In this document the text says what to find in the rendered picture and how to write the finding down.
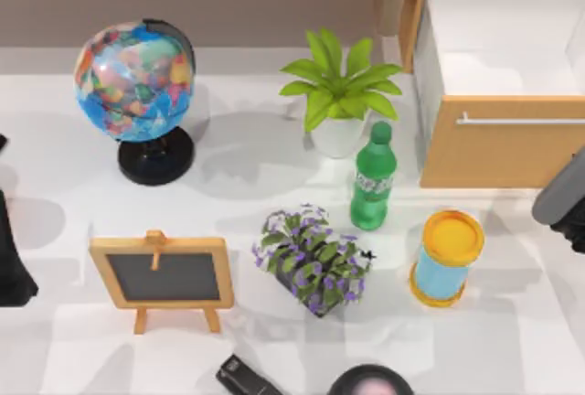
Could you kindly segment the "green plant in white pot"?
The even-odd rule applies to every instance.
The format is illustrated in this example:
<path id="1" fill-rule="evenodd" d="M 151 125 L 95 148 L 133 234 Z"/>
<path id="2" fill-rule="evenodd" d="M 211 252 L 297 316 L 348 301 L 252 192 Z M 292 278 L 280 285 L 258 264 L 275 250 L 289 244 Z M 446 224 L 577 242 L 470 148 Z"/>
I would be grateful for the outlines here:
<path id="1" fill-rule="evenodd" d="M 371 61 L 373 39 L 363 37 L 347 52 L 329 29 L 305 32 L 309 59 L 296 59 L 281 68 L 295 80 L 279 91 L 284 97 L 304 97 L 303 130 L 314 148 L 332 158 L 350 155 L 365 130 L 367 117 L 377 112 L 396 121 L 390 100 L 400 96 L 392 77 L 400 65 Z"/>

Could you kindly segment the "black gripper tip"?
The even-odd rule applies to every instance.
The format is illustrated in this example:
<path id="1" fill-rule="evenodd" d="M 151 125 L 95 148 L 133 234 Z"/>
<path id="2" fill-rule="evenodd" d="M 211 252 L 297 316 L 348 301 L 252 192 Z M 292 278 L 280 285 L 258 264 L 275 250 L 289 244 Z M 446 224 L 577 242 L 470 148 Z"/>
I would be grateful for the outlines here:
<path id="1" fill-rule="evenodd" d="M 16 249 L 5 194 L 0 189 L 0 307 L 22 307 L 38 286 Z"/>

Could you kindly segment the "white drawer inside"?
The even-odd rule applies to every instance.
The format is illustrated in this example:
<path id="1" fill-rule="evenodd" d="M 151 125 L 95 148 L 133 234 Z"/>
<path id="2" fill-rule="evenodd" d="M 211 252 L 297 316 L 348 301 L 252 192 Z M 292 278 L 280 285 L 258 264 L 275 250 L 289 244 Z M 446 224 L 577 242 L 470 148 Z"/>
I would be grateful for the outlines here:
<path id="1" fill-rule="evenodd" d="M 426 155 L 446 95 L 585 96 L 585 0 L 424 0 L 413 67 Z"/>

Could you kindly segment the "purple flowers in black pot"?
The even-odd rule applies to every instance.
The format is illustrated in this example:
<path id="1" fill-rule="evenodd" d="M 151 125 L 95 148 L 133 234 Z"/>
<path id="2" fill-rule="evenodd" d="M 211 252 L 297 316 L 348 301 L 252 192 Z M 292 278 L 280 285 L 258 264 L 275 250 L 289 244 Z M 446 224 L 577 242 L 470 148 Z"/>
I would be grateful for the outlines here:
<path id="1" fill-rule="evenodd" d="M 310 203 L 269 214 L 251 252 L 257 267 L 317 317 L 358 302 L 376 259 L 359 246 L 357 236 L 335 232 L 328 212 Z"/>

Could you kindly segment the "yellow and blue canister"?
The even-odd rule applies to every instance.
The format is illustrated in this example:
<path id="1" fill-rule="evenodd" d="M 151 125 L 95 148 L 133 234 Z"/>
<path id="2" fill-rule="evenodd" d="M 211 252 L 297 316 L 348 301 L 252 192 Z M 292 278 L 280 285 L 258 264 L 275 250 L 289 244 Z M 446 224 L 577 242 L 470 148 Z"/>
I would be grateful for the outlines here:
<path id="1" fill-rule="evenodd" d="M 425 222 L 409 287 L 423 304 L 449 307 L 463 295 L 470 266 L 484 247 L 484 231 L 471 215 L 446 209 Z"/>

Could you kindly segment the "colourful globe on black stand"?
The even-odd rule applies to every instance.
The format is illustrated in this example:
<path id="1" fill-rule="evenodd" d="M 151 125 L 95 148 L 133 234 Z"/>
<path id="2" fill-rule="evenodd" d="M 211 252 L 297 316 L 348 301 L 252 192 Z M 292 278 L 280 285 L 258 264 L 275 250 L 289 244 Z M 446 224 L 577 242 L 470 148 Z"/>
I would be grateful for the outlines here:
<path id="1" fill-rule="evenodd" d="M 195 145 L 180 123 L 195 76 L 191 41 L 161 19 L 106 27 L 84 44 L 74 69 L 76 99 L 118 143 L 118 165 L 129 180 L 166 185 L 191 167 Z"/>

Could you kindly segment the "black round object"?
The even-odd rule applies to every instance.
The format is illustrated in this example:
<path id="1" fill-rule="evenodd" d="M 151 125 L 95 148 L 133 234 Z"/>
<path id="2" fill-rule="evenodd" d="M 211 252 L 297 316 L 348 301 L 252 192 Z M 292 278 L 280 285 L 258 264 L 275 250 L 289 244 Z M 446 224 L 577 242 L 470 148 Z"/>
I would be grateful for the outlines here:
<path id="1" fill-rule="evenodd" d="M 415 391 L 391 368 L 364 364 L 345 371 L 326 395 L 415 395 Z"/>

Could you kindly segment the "green bottle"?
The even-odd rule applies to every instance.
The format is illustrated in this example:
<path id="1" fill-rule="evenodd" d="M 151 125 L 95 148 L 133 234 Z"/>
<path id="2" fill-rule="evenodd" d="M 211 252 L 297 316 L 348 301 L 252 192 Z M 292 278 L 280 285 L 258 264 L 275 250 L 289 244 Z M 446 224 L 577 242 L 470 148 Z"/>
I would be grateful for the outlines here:
<path id="1" fill-rule="evenodd" d="M 361 230 L 378 229 L 388 214 L 388 198 L 398 167 L 391 140 L 391 125 L 376 122 L 367 144 L 357 154 L 350 218 Z"/>

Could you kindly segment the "black stapler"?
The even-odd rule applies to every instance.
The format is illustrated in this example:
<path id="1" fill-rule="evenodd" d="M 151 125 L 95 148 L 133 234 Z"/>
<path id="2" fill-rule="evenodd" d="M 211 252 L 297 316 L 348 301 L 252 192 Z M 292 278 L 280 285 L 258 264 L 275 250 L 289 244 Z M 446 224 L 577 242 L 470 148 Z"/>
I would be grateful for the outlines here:
<path id="1" fill-rule="evenodd" d="M 284 395 L 235 354 L 221 364 L 216 379 L 231 395 Z"/>

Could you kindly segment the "pale wooden drawer front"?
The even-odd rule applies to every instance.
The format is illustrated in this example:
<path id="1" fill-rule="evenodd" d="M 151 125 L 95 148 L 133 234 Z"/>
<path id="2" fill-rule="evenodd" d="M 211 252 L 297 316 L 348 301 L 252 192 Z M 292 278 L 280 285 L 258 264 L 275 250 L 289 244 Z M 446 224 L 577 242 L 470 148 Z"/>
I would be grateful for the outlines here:
<path id="1" fill-rule="evenodd" d="M 584 125 L 456 125 L 463 112 L 472 118 L 585 118 L 585 96 L 444 96 L 422 187 L 543 187 L 585 145 Z"/>

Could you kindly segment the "wooden framed blackboard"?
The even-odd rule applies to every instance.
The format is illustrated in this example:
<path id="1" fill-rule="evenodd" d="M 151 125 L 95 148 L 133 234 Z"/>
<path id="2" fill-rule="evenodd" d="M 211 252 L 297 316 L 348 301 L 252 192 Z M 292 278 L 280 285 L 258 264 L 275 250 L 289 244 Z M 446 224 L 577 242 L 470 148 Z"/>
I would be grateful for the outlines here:
<path id="1" fill-rule="evenodd" d="M 201 310 L 209 331 L 219 333 L 218 311 L 235 304 L 223 238 L 149 230 L 141 238 L 92 238 L 89 253 L 113 304 L 136 312 L 136 335 L 145 333 L 148 311 L 165 309 Z"/>

